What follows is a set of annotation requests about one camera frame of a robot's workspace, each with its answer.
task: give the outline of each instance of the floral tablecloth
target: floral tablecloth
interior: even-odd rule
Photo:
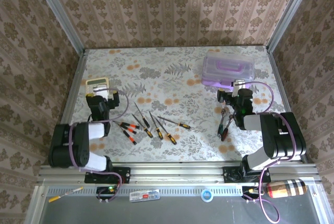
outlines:
[[[284,111],[264,46],[89,50],[72,123],[84,121],[90,115],[85,98],[86,80],[109,77],[110,87],[126,92],[130,99],[129,110],[120,121],[137,124],[131,116],[133,113],[141,119],[134,105],[136,102],[149,121],[154,135],[151,139],[143,130],[138,131],[133,135],[137,142],[135,146],[112,123],[107,137],[90,141],[90,150],[99,155],[108,155],[114,162],[141,162],[241,160],[242,156],[260,148],[260,132],[242,131],[234,123],[230,125],[226,141],[221,142],[217,137],[223,105],[217,102],[217,88],[201,84],[203,59],[208,51],[253,57],[255,80],[267,83],[275,92],[271,110]],[[252,85],[250,88],[254,92],[254,110],[263,111],[270,103],[270,91],[261,85]],[[111,118],[125,109],[125,97],[120,96],[120,100],[120,106],[110,111]],[[192,129],[186,130],[161,120],[176,139],[177,145],[173,145],[165,133],[164,140],[160,140],[149,111],[155,116],[182,121]]]

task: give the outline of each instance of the patterned wallpaper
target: patterned wallpaper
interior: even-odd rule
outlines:
[[[334,0],[303,0],[274,57],[334,209]]]
[[[85,48],[266,44],[289,0],[60,0]]]
[[[23,223],[78,56],[45,0],[0,0],[0,223]]]

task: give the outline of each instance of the wire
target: wire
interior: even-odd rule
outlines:
[[[265,166],[262,169],[261,174],[260,174],[260,179],[259,179],[259,187],[258,187],[259,192],[261,192],[262,180],[263,180],[263,176],[264,176],[265,171],[267,170],[267,168],[270,168],[271,166],[273,166],[273,165],[275,165],[275,164],[277,164],[277,163],[279,163],[281,161],[290,161],[290,160],[292,160],[295,157],[296,152],[297,152],[296,140],[294,138],[291,126],[289,125],[289,123],[287,122],[287,120],[281,114],[279,114],[279,113],[272,112],[271,114],[274,114],[274,115],[278,116],[284,122],[285,126],[288,129],[289,135],[291,137],[291,142],[292,142],[292,148],[293,148],[293,150],[292,150],[292,155],[289,158],[287,158],[287,159],[279,158],[278,160],[275,160],[274,162],[272,162],[271,164]],[[245,196],[246,198],[249,198],[249,199],[253,200],[252,198],[250,198],[246,194],[244,194],[243,196]],[[279,213],[278,209],[276,208],[276,206],[273,203],[271,203],[270,201],[268,201],[266,199],[262,199],[261,193],[259,193],[259,198],[255,199],[255,200],[260,202],[261,210],[262,210],[263,214],[266,216],[267,220],[269,220],[273,224],[277,224],[280,221],[280,213]],[[270,217],[267,215],[267,213],[265,211],[265,208],[263,206],[263,202],[269,203],[275,209],[275,211],[277,213],[277,220],[270,219]]]
[[[118,93],[120,93],[121,95],[124,95],[125,98],[126,98],[126,108],[124,110],[123,113],[121,113],[119,116],[115,117],[115,118],[112,118],[112,119],[109,119],[109,120],[103,120],[103,121],[94,121],[94,123],[104,123],[104,122],[111,122],[111,121],[114,121],[114,120],[117,120],[118,118],[122,117],[125,112],[127,111],[128,107],[129,107],[129,97],[126,95],[125,92],[123,91],[120,91],[116,88],[104,88],[104,89],[100,89],[98,91],[105,91],[105,90],[112,90],[112,91],[118,91]],[[73,154],[73,141],[72,141],[72,133],[73,133],[73,128],[78,124],[79,122],[75,122],[73,123],[70,128],[69,128],[69,133],[68,133],[68,150],[69,150],[69,157],[71,159],[71,162],[73,164],[73,166],[75,168],[78,168],[80,171],[86,171],[86,172],[90,172],[90,173],[96,173],[96,174],[112,174],[112,175],[115,175],[119,178],[119,188],[121,187],[121,185],[123,184],[123,180],[122,180],[122,177],[118,174],[118,173],[115,173],[115,172],[100,172],[100,171],[94,171],[94,170],[88,170],[88,169],[81,169],[80,167],[78,167],[78,165],[76,164],[75,162],[75,159],[74,159],[74,154]]]
[[[235,84],[235,86],[241,86],[241,85],[247,85],[247,84],[261,84],[261,85],[266,86],[269,89],[269,91],[271,92],[271,102],[270,102],[269,106],[262,113],[267,112],[271,108],[271,106],[273,104],[273,100],[274,100],[274,94],[273,94],[272,88],[268,84],[266,84],[264,82],[261,82],[261,81],[249,81],[249,82],[245,82],[245,83],[242,83],[242,84]]]

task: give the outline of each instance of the purple plastic box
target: purple plastic box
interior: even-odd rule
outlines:
[[[254,59],[230,53],[207,52],[203,62],[202,84],[232,89],[236,79],[252,81],[255,76]]]

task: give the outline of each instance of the screwdriver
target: screwdriver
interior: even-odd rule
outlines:
[[[126,137],[128,137],[130,140],[131,140],[131,142],[134,144],[134,145],[136,145],[137,143],[135,142],[135,140],[125,131],[125,130],[123,130],[122,129],[122,131],[123,131],[123,133],[125,134],[125,136]]]
[[[142,115],[141,111],[139,110],[139,107],[137,106],[137,104],[135,103],[139,113],[141,114],[142,120],[144,121],[145,125],[149,128],[150,124],[148,124],[147,120],[145,119],[145,117]]]
[[[126,122],[118,122],[118,121],[113,121],[113,122],[115,122],[116,124],[121,125],[121,126],[130,126],[130,127],[139,129],[139,126],[134,125],[134,124],[129,124],[129,123],[126,123]]]
[[[172,122],[172,123],[174,123],[174,124],[176,124],[176,125],[179,125],[179,126],[181,126],[181,127],[183,127],[183,128],[185,128],[185,129],[190,129],[190,126],[188,126],[188,125],[186,125],[186,124],[183,124],[183,123],[176,123],[176,122],[174,122],[174,121],[171,121],[171,120],[168,120],[168,119],[165,119],[165,118],[163,118],[163,117],[160,117],[160,116],[158,116],[158,118],[160,118],[160,119],[163,119],[163,120],[165,120],[165,121],[169,121],[169,122]]]
[[[136,119],[136,121],[138,121],[139,125],[141,125],[144,128],[144,131],[147,133],[147,135],[150,136],[150,138],[153,138],[153,135],[151,134],[151,132],[148,131],[148,129],[142,125],[142,123],[139,121],[139,119],[137,119],[137,117],[135,117],[134,114],[132,114],[132,116]]]
[[[222,141],[222,142],[226,139],[226,137],[227,137],[227,135],[228,135],[228,132],[229,132],[229,126],[230,126],[232,120],[233,120],[233,114],[230,114],[228,125],[225,127],[223,133],[221,134],[221,141]]]
[[[160,138],[160,139],[163,139],[162,133],[160,132],[160,129],[157,127],[156,122],[154,121],[154,118],[153,118],[151,112],[150,112],[150,111],[148,111],[148,112],[150,113],[150,116],[151,116],[151,118],[152,118],[152,120],[153,120],[153,123],[154,123],[154,125],[156,126],[156,130],[157,130],[157,132],[158,132],[159,138]]]
[[[157,118],[156,118],[156,120],[157,120],[158,124],[161,126],[161,128],[167,133],[167,136],[168,136],[168,138],[172,141],[172,143],[173,143],[174,145],[176,145],[176,144],[177,144],[176,140],[172,137],[172,135],[171,135],[170,133],[168,133],[168,132],[166,131],[166,129],[163,127],[163,125],[161,125],[160,121],[158,121]]]
[[[227,113],[227,110],[225,108],[223,108],[221,110],[221,121],[220,121],[219,127],[218,127],[218,137],[221,137],[221,135],[223,134],[223,131],[224,131],[223,121],[224,121],[226,113]]]
[[[135,130],[133,130],[132,128],[129,128],[127,126],[124,126],[124,125],[120,125],[118,124],[118,126],[124,128],[124,129],[127,129],[129,132],[133,133],[133,134],[136,134],[137,132]]]

